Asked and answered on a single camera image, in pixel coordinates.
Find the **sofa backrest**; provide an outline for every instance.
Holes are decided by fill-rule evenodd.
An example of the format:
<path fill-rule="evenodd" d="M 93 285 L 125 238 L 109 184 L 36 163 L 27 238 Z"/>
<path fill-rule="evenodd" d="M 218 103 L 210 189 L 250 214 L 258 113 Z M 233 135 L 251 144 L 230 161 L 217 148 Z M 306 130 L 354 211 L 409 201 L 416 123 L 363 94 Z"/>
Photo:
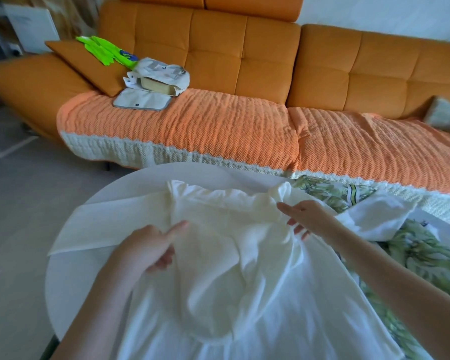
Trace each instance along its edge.
<path fill-rule="evenodd" d="M 288 107 L 422 117 L 450 100 L 450 42 L 304 25 Z"/>
<path fill-rule="evenodd" d="M 196 6 L 199 0 L 189 1 Z M 264 13 L 271 12 L 270 0 L 268 5 Z M 227 3 L 215 6 L 225 8 Z M 276 18 L 285 18 L 283 7 L 277 8 Z M 300 26 L 214 10 L 107 0 L 100 10 L 98 35 L 139 58 L 184 66 L 190 88 L 285 103 Z"/>

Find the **gray floor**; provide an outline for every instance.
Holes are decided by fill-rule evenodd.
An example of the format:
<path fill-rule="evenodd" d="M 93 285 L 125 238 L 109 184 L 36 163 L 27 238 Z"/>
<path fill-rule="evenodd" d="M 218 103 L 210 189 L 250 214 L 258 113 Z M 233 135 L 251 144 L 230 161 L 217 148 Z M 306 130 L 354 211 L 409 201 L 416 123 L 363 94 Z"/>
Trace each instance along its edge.
<path fill-rule="evenodd" d="M 0 108 L 0 152 L 27 138 Z M 47 252 L 75 207 L 131 170 L 75 157 L 37 138 L 0 158 L 0 360 L 38 360 L 53 330 L 44 298 Z"/>

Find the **round white table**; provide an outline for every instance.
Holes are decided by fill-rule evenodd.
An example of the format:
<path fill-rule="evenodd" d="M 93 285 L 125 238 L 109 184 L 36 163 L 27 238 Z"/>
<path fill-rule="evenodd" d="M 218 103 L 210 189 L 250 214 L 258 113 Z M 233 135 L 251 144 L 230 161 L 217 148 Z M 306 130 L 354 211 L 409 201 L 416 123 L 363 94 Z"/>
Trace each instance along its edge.
<path fill-rule="evenodd" d="M 291 179 L 204 163 L 169 163 L 130 173 L 109 184 L 86 203 L 98 203 L 163 191 L 169 180 L 209 190 L 267 192 Z M 99 270 L 115 247 L 72 251 L 50 257 L 45 277 L 45 301 L 50 322 L 61 340 L 82 306 Z"/>

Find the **headrest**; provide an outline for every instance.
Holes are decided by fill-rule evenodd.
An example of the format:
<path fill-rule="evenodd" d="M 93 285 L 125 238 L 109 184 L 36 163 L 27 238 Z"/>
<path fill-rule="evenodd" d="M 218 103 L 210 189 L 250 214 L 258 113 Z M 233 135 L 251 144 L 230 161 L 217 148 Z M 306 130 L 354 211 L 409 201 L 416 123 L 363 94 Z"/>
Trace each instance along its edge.
<path fill-rule="evenodd" d="M 302 2 L 303 0 L 205 0 L 205 8 L 295 22 L 300 15 Z"/>
<path fill-rule="evenodd" d="M 186 8 L 204 9 L 204 0 L 122 0 L 133 2 L 147 2 L 150 4 L 164 4 L 170 6 L 183 6 Z"/>

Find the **white wall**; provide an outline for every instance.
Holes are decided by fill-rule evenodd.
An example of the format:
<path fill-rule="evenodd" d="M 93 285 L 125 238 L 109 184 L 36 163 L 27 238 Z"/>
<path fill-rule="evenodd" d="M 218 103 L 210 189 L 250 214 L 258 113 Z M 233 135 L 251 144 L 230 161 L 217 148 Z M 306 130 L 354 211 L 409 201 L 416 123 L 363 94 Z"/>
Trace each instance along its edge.
<path fill-rule="evenodd" d="M 450 0 L 303 0 L 296 22 L 450 41 Z"/>

